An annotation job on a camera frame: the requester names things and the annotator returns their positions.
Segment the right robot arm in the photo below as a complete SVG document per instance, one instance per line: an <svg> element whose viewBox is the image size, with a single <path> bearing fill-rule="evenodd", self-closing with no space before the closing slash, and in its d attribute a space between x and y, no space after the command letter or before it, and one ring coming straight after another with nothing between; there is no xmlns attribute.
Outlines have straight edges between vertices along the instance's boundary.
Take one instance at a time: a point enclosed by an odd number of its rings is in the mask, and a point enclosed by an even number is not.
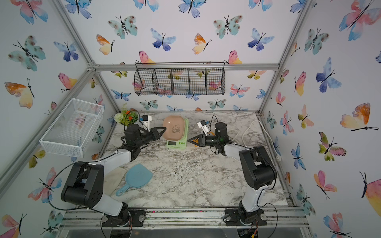
<svg viewBox="0 0 381 238"><path fill-rule="evenodd" d="M225 123L215 124L215 135L199 134L187 142L198 147L215 147L218 154L239 161L248 185L241 201L243 211L252 213L260 209L263 191L272 189L271 185L277 179L276 169L264 146L247 147L234 143Z"/></svg>

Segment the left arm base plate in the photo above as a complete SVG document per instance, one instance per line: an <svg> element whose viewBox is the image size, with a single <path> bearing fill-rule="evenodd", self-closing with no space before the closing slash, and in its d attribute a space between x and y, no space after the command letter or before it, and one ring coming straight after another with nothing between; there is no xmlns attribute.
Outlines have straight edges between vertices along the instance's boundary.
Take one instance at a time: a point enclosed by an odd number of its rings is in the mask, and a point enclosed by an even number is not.
<svg viewBox="0 0 381 238"><path fill-rule="evenodd" d="M139 228L143 227L146 218L146 210L125 210L116 217L106 215L101 219L102 227L106 228Z"/></svg>

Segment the green electronic kitchen scale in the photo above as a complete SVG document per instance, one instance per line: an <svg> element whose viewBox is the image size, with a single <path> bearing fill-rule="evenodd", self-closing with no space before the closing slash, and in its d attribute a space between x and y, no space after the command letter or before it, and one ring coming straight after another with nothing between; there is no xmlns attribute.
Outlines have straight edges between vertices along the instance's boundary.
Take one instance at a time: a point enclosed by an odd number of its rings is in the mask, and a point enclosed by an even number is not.
<svg viewBox="0 0 381 238"><path fill-rule="evenodd" d="M166 147L168 149L185 150L187 146L188 129L189 129L189 120L185 119L185 130L184 130L183 137L178 141L167 141Z"/></svg>

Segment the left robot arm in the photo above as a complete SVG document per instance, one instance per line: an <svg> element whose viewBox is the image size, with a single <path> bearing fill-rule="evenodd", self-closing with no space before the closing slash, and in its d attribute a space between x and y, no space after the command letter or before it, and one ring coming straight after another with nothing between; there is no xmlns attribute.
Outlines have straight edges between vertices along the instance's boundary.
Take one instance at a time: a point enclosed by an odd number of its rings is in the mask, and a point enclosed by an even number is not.
<svg viewBox="0 0 381 238"><path fill-rule="evenodd" d="M75 162L61 193L61 200L103 213L111 218L127 220L128 205L104 193L104 177L121 165L135 160L141 149L159 140L165 127L149 131L137 124L129 125L121 137L122 145L112 155L93 162Z"/></svg>

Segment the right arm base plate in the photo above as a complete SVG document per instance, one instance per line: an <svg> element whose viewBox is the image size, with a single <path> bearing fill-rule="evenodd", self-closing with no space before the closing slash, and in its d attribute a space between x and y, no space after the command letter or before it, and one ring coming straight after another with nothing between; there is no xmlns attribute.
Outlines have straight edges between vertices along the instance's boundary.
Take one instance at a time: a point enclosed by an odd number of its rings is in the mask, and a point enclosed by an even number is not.
<svg viewBox="0 0 381 238"><path fill-rule="evenodd" d="M266 226L267 217L262 209L246 212L243 208L226 209L223 222L227 226Z"/></svg>

